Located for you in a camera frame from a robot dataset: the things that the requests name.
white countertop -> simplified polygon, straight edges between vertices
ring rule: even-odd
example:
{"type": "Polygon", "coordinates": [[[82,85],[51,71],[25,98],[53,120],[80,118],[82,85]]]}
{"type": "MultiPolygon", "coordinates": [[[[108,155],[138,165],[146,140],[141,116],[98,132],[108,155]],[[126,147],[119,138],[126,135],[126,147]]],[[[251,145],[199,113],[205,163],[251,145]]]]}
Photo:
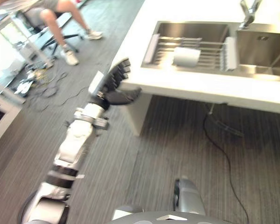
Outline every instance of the white countertop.
{"type": "MultiPolygon", "coordinates": [[[[246,0],[251,5],[253,0],[246,0]]],[[[280,113],[280,82],[176,70],[141,68],[157,21],[242,22],[239,0],[146,0],[112,64],[131,62],[122,88],[140,86],[144,92],[280,113]]],[[[280,0],[263,0],[255,23],[280,27],[280,0]]]]}

white sneaker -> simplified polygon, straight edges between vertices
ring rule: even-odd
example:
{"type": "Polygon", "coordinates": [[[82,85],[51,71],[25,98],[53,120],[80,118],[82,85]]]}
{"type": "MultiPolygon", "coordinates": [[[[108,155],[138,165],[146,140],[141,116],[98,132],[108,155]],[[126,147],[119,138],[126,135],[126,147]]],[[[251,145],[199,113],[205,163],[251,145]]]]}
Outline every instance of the white sneaker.
{"type": "Polygon", "coordinates": [[[77,65],[79,64],[78,59],[75,56],[75,53],[72,50],[61,50],[60,51],[61,57],[63,57],[68,65],[77,65]]]}
{"type": "Polygon", "coordinates": [[[90,30],[88,33],[86,33],[86,39],[88,40],[98,40],[101,39],[103,36],[102,32],[90,30]]]}

chair leg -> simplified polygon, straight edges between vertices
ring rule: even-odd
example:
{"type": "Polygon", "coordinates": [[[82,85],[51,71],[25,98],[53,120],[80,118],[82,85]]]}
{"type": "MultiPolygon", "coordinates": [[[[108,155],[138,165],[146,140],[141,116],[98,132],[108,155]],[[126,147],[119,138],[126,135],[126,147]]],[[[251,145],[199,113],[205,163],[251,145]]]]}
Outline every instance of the chair leg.
{"type": "Polygon", "coordinates": [[[65,35],[65,36],[63,36],[63,38],[69,39],[69,38],[76,37],[76,36],[80,36],[80,35],[79,34],[65,35]]]}
{"type": "Polygon", "coordinates": [[[57,44],[57,43],[55,43],[54,49],[53,49],[53,51],[52,51],[52,56],[54,56],[54,54],[55,54],[55,52],[56,52],[57,47],[58,47],[58,44],[57,44]]]}
{"type": "Polygon", "coordinates": [[[55,39],[54,37],[51,37],[49,40],[47,40],[45,42],[45,44],[41,47],[41,50],[44,50],[46,47],[48,47],[49,45],[55,43],[55,39]]]}
{"type": "Polygon", "coordinates": [[[66,42],[67,45],[69,45],[69,47],[74,50],[76,53],[79,52],[79,50],[77,48],[75,48],[73,45],[71,45],[70,43],[66,42]]]}

gray device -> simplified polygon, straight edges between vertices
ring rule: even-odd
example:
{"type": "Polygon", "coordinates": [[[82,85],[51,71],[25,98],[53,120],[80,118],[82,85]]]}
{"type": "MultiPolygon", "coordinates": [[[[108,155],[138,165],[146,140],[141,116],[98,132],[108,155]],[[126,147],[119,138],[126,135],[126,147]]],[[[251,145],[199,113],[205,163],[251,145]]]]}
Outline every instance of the gray device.
{"type": "MultiPolygon", "coordinates": [[[[39,189],[21,208],[18,224],[65,224],[70,207],[67,200],[71,187],[96,137],[98,129],[106,130],[108,121],[103,114],[110,105],[126,105],[135,101],[141,89],[118,91],[120,82],[128,78],[128,59],[98,73],[89,88],[89,102],[77,108],[74,120],[67,129],[65,140],[55,156],[52,169],[39,189]]],[[[187,179],[175,181],[172,212],[144,212],[139,206],[123,206],[115,210],[110,224],[227,224],[205,216],[198,190],[187,179]]]]}

faucet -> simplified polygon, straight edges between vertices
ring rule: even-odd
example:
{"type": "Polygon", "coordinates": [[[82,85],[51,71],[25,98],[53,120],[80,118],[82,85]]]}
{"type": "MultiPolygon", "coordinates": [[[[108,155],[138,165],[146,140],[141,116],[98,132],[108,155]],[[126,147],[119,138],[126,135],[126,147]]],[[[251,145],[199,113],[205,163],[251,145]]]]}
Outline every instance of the faucet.
{"type": "Polygon", "coordinates": [[[255,19],[255,13],[256,13],[261,1],[262,0],[254,0],[253,5],[251,6],[251,8],[248,9],[248,6],[247,6],[245,0],[241,0],[240,5],[241,5],[241,7],[244,11],[245,19],[241,23],[241,25],[239,25],[240,29],[248,29],[249,28],[249,25],[255,19]]]}

